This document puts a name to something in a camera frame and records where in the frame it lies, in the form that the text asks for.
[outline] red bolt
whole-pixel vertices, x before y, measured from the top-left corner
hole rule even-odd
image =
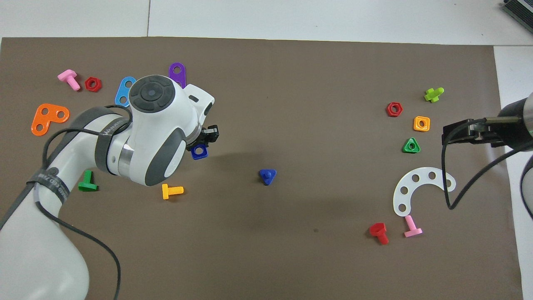
[[[71,69],[68,69],[68,70],[65,70],[65,72],[61,73],[58,75],[58,79],[61,80],[62,82],[66,82],[69,84],[69,86],[77,91],[79,89],[81,89],[81,87],[79,86],[79,84],[76,82],[76,80],[74,79],[74,77],[76,77],[78,74],[76,74],[76,72],[74,72],[73,70]]]
[[[385,235],[385,232],[387,232],[387,227],[385,227],[385,223],[376,223],[370,227],[369,231],[372,236],[377,236],[377,239],[381,242],[382,245],[386,245],[389,243],[389,239]]]
[[[391,102],[387,106],[387,114],[389,117],[397,117],[401,114],[403,108],[399,102]]]

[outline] plastic plate with holes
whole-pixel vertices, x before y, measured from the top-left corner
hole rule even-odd
[[[118,86],[117,95],[115,96],[115,105],[122,105],[124,107],[130,106],[130,100],[128,99],[128,93],[131,86],[137,81],[135,78],[128,76],[122,79]]]
[[[446,179],[450,181],[448,187],[449,191],[455,189],[455,178],[446,173]],[[400,216],[405,217],[411,213],[411,196],[415,190],[424,184],[436,185],[444,191],[442,186],[442,170],[433,167],[422,167],[414,169],[405,174],[394,189],[394,196],[392,204],[394,205],[394,212]],[[405,206],[405,210],[401,211],[400,206]]]
[[[168,68],[168,76],[174,80],[181,88],[187,86],[187,72],[185,66],[180,62],[175,62]]]
[[[36,136],[42,136],[48,132],[50,122],[63,123],[70,116],[69,110],[64,106],[44,103],[41,104],[35,112],[33,123],[31,124],[31,133]]]

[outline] white table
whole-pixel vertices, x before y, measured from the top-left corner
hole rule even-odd
[[[533,34],[504,13],[501,4],[496,0],[2,1],[0,38],[192,36],[494,45],[505,106],[533,92]],[[526,300],[533,300],[533,220],[523,208],[519,179],[530,155],[520,153],[507,160]]]

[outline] white curved plate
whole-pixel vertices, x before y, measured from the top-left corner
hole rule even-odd
[[[435,173],[435,178],[430,178],[430,173]],[[413,181],[413,175],[418,175],[418,181]],[[446,173],[446,179],[451,182],[448,191],[453,191],[455,189],[455,179],[448,173]],[[438,186],[441,190],[444,191],[442,186],[442,170],[433,168],[433,167],[421,167],[414,169],[407,174],[405,174],[394,189],[394,196],[392,199],[392,204],[394,205],[394,212],[400,216],[405,217],[411,213],[411,196],[415,190],[424,184],[432,184]],[[405,187],[407,193],[403,194],[401,189]],[[405,205],[405,211],[400,211],[400,205]]]

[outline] green triangle nut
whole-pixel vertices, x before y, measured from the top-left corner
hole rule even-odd
[[[420,146],[415,138],[409,138],[403,146],[402,151],[404,153],[418,153],[420,152]]]

